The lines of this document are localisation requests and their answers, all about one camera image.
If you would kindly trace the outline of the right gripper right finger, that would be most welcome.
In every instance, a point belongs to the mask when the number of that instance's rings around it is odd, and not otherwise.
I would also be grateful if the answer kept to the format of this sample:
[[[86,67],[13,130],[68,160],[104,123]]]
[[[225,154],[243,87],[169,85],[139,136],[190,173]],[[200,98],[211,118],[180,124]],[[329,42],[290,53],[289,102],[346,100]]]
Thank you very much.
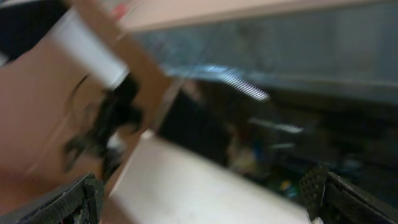
[[[299,189],[311,223],[397,224],[397,209],[325,166],[310,169]]]

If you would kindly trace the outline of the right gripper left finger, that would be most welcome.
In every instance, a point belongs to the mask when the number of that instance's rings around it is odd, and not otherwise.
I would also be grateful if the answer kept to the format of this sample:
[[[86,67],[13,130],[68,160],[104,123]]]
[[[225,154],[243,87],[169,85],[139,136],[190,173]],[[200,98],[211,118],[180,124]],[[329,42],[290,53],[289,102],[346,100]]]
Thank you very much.
[[[27,205],[1,216],[1,223],[98,224],[104,200],[104,182],[88,173],[63,184]]]

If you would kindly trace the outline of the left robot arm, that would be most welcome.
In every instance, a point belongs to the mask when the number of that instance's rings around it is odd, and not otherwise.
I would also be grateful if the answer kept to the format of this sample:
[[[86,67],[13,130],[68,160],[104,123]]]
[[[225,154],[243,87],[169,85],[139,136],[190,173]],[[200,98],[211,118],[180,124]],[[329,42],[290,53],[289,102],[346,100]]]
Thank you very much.
[[[139,84],[131,78],[127,64],[105,46],[74,7],[49,34],[62,50],[87,69],[89,76],[104,86],[104,97],[94,121],[64,147],[65,170],[69,171],[84,152],[89,152],[103,160],[101,175],[106,179],[122,163],[122,152],[112,143],[118,128],[130,125],[135,133],[142,126],[144,112],[131,104],[139,92]]]

